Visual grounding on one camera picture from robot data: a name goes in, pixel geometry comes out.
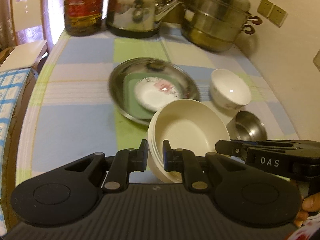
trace chair seat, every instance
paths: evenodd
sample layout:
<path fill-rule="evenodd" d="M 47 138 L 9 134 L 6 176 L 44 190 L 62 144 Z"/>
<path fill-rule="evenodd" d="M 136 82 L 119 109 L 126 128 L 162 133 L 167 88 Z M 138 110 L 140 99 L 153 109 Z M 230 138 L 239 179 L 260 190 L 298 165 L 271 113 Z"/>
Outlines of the chair seat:
<path fill-rule="evenodd" d="M 39 57 L 41 58 L 46 50 L 46 40 L 18 45 L 3 62 L 0 72 L 32 67 L 36 62 L 39 62 Z"/>

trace green tray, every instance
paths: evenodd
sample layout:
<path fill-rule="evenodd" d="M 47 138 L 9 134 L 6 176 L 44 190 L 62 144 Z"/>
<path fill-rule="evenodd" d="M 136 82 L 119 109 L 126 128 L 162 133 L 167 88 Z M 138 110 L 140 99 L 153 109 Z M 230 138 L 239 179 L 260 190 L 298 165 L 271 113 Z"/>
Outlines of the green tray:
<path fill-rule="evenodd" d="M 159 77 L 171 82 L 178 89 L 180 95 L 182 95 L 182 90 L 179 85 L 179 82 L 174 78 L 170 77 L 166 74 L 159 73 L 130 73 L 124 78 L 124 86 L 123 86 L 123 98 L 124 98 L 124 109 L 131 116 L 141 119 L 141 120 L 150 120 L 152 119 L 155 112 L 149 111 L 141 106 L 134 95 L 134 86 L 141 79 L 147 77 Z"/>

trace kettle spout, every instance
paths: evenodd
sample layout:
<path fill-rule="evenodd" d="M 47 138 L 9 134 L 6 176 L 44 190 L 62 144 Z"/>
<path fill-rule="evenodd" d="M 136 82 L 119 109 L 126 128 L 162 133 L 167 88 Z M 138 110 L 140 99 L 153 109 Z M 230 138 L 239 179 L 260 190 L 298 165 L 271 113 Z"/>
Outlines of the kettle spout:
<path fill-rule="evenodd" d="M 170 12 L 172 9 L 174 9 L 178 4 L 181 4 L 183 2 L 179 0 L 169 0 L 166 2 L 164 6 L 161 6 L 158 8 L 158 11 L 156 12 L 155 21 L 159 22 Z"/>

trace stainless steel bowl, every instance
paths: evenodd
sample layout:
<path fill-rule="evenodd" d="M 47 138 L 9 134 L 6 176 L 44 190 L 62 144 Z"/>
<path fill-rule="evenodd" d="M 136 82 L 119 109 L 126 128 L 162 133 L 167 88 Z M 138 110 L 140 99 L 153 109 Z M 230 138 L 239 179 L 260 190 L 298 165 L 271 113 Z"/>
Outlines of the stainless steel bowl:
<path fill-rule="evenodd" d="M 130 73 L 141 72 L 169 75 L 179 83 L 183 98 L 200 100 L 200 94 L 194 80 L 176 65 L 155 58 L 141 57 L 130 59 L 121 63 L 112 71 L 109 78 L 109 91 L 120 113 L 134 122 L 149 125 L 151 121 L 151 119 L 142 120 L 135 118 L 124 109 L 124 78 Z"/>
<path fill-rule="evenodd" d="M 266 128 L 253 113 L 239 111 L 227 124 L 230 139 L 245 141 L 265 141 L 268 139 Z"/>

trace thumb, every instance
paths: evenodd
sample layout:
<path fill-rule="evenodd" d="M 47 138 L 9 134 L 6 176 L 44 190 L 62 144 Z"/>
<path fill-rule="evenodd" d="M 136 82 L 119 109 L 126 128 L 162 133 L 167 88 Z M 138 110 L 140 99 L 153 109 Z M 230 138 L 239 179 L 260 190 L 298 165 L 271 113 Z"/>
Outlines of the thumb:
<path fill-rule="evenodd" d="M 302 208 L 308 212 L 315 212 L 320 210 L 320 192 L 307 197 L 303 203 Z"/>

